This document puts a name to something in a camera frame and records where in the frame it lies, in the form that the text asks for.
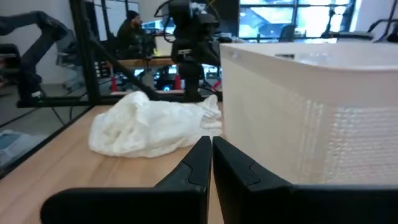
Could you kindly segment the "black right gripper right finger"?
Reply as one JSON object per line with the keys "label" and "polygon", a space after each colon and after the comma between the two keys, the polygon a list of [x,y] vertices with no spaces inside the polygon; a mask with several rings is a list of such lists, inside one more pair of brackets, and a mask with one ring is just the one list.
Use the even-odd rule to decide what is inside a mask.
{"label": "black right gripper right finger", "polygon": [[221,137],[213,172],[225,224],[398,224],[398,185],[292,184]]}

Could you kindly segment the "white plastic laundry basket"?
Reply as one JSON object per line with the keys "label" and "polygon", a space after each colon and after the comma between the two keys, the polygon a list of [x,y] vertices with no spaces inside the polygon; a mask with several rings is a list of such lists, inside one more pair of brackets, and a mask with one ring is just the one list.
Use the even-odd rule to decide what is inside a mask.
{"label": "white plastic laundry basket", "polygon": [[398,44],[223,44],[224,133],[296,184],[398,184]]}

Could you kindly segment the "person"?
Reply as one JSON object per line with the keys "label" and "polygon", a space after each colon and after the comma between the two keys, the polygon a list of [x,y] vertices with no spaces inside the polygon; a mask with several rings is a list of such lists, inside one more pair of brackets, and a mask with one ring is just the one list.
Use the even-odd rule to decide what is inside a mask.
{"label": "person", "polygon": [[126,19],[118,29],[118,57],[120,59],[151,58],[154,56],[154,36],[142,28],[140,14],[128,11]]}

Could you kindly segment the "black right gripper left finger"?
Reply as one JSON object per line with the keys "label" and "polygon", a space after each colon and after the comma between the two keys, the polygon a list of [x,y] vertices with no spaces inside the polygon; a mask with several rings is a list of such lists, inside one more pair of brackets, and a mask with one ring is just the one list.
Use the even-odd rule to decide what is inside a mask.
{"label": "black right gripper left finger", "polygon": [[72,188],[49,197],[42,224],[207,224],[212,144],[201,137],[153,187]]}

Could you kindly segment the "white lace garment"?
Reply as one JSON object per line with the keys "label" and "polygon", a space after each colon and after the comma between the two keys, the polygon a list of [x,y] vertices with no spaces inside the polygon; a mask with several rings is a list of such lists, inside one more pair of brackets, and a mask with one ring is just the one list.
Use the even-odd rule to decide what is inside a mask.
{"label": "white lace garment", "polygon": [[151,101],[135,91],[119,100],[91,125],[91,151],[111,157],[159,157],[194,145],[202,136],[222,133],[216,95],[199,103]]}

